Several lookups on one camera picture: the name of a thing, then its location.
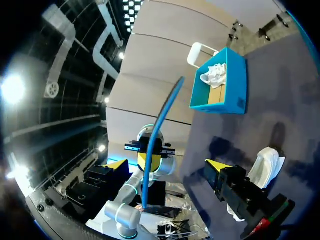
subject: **beige wall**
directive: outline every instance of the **beige wall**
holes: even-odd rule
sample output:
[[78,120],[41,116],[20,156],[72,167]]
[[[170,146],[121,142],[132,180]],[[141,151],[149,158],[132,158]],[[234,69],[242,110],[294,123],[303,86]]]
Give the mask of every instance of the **beige wall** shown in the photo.
[[[184,155],[194,116],[189,105],[197,70],[187,63],[191,46],[200,42],[221,50],[235,21],[205,0],[144,1],[109,96],[109,158],[136,160],[136,153],[125,151],[124,144],[135,140],[144,125],[155,123],[181,76],[185,77],[184,85],[161,131],[177,155]],[[198,64],[212,55],[203,50]]]
[[[109,107],[153,117],[159,115],[174,87],[173,83],[124,73],[120,73],[117,82],[109,97]],[[191,91],[182,88],[166,119],[191,124],[194,111],[188,105],[190,98]]]
[[[183,87],[191,91],[197,69],[187,63],[190,49],[190,46],[178,42],[134,34],[127,44],[121,73],[171,84],[175,84],[181,76],[185,76]],[[206,53],[201,53],[199,56],[203,62],[210,57]]]
[[222,8],[208,3],[208,0],[150,0],[150,2],[161,2],[187,8],[216,20],[228,28],[232,28],[233,23],[236,21],[234,16]]
[[187,48],[199,42],[220,51],[226,46],[230,28],[195,10],[170,3],[151,1],[142,6],[133,32],[136,35],[148,35],[175,41],[186,45]]
[[[155,117],[127,112],[107,107],[106,109],[108,137],[112,143],[124,147],[132,140],[136,140],[139,131],[147,124],[154,124]],[[161,132],[166,143],[171,143],[176,154],[183,156],[189,139],[191,126],[165,120]]]

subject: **blue box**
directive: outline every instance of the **blue box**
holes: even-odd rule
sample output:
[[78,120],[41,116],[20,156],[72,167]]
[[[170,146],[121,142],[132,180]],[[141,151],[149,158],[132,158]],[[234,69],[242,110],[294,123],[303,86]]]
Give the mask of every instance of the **blue box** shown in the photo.
[[[201,81],[200,76],[209,71],[208,67],[224,63],[226,63],[224,102],[208,104],[211,87]],[[190,108],[207,113],[244,114],[246,111],[246,103],[246,60],[230,48],[225,47],[196,71]]]

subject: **gray carpet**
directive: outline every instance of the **gray carpet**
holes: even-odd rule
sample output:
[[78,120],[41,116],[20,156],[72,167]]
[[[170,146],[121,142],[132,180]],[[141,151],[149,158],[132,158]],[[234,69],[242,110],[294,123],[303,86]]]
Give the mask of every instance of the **gray carpet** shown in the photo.
[[235,222],[202,177],[205,159],[220,158],[250,170],[270,143],[286,160],[272,182],[270,198],[296,203],[285,224],[296,224],[320,190],[320,79],[300,34],[259,48],[247,60],[247,113],[194,116],[180,177],[203,221],[217,240],[240,239]]

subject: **blue cable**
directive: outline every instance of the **blue cable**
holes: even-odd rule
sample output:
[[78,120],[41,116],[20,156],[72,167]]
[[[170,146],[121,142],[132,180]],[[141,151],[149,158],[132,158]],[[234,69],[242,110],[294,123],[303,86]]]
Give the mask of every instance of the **blue cable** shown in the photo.
[[144,168],[144,175],[143,175],[143,188],[142,188],[142,207],[144,209],[146,209],[148,205],[149,177],[150,177],[150,170],[151,170],[151,163],[152,163],[152,153],[154,150],[156,138],[162,123],[164,122],[170,108],[172,107],[172,104],[174,104],[174,101],[184,84],[184,81],[185,81],[185,77],[183,76],[180,77],[178,82],[173,87],[166,103],[164,104],[164,106],[162,107],[162,110],[160,111],[160,114],[154,124],[151,137],[149,139],[149,144],[146,150],[146,161],[145,161],[145,168]]

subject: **chair backrest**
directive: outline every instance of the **chair backrest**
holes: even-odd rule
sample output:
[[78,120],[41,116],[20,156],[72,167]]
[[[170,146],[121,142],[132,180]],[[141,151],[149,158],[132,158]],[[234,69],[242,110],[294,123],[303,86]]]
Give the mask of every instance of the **chair backrest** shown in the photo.
[[196,63],[196,61],[197,61],[197,59],[198,59],[198,57],[199,57],[199,54],[200,54],[200,52],[201,52],[201,48],[202,48],[202,47],[206,47],[207,49],[211,49],[212,51],[214,51],[213,56],[215,56],[215,55],[217,55],[217,54],[219,53],[218,50],[215,50],[215,49],[213,49],[213,48],[211,48],[211,47],[209,47],[209,46],[203,45],[203,44],[201,44],[201,43],[199,43],[199,42],[195,42],[195,43],[192,45],[191,50],[190,50],[190,52],[189,52],[189,55],[188,55],[188,57],[187,57],[187,59],[186,59],[186,61],[188,62],[188,64],[190,64],[191,66],[194,66],[194,67],[196,67],[196,68],[199,68],[199,66],[195,65],[195,63]]

